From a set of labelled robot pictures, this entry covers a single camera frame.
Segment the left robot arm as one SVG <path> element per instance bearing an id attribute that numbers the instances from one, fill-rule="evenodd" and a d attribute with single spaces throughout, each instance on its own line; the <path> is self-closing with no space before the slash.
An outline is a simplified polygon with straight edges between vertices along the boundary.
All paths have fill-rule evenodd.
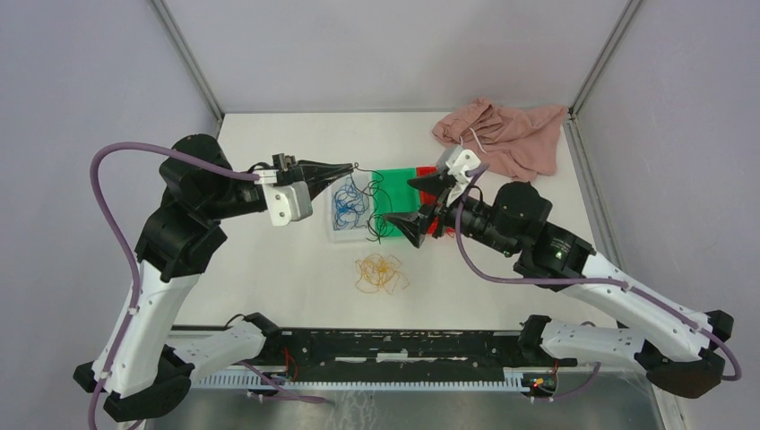
<path id="1" fill-rule="evenodd" d="M 99 181 L 107 155 L 143 151 L 163 157 L 165 183 L 159 208 L 146 220 L 136 245 L 129 245 L 108 207 Z M 352 163 L 329 164 L 276 154 L 237 172 L 218 141 L 191 134 L 171 147 L 118 142 L 99 150 L 90 165 L 91 188 L 121 246 L 132 283 L 117 325 L 99 357 L 78 365 L 74 380 L 117 423 L 138 429 L 164 417 L 192 385 L 233 365 L 268 365 L 284 350 L 279 326 L 259 313 L 186 347 L 168 336 L 213 254 L 226 241 L 225 219 L 267 213 L 275 227 L 311 216 L 314 199 L 352 173 Z"/>

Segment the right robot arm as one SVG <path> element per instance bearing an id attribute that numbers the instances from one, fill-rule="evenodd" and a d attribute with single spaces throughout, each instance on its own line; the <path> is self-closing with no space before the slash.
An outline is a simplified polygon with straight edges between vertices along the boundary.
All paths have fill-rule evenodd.
<path id="1" fill-rule="evenodd" d="M 456 180 L 437 171 L 410 180 L 435 200 L 412 212 L 386 213 L 415 246 L 446 229 L 457 243 L 471 239 L 514 258 L 512 285 L 533 285 L 591 305 L 616 321 L 613 328 L 572 325 L 532 315 L 517 337 L 520 365 L 591 364 L 643 374 L 659 389 L 696 399 L 742 370 L 728 348 L 734 320 L 714 310 L 690 310 L 624 273 L 589 242 L 548 221 L 551 202 L 533 185 L 502 185 L 492 203 L 471 197 L 479 172 Z"/>

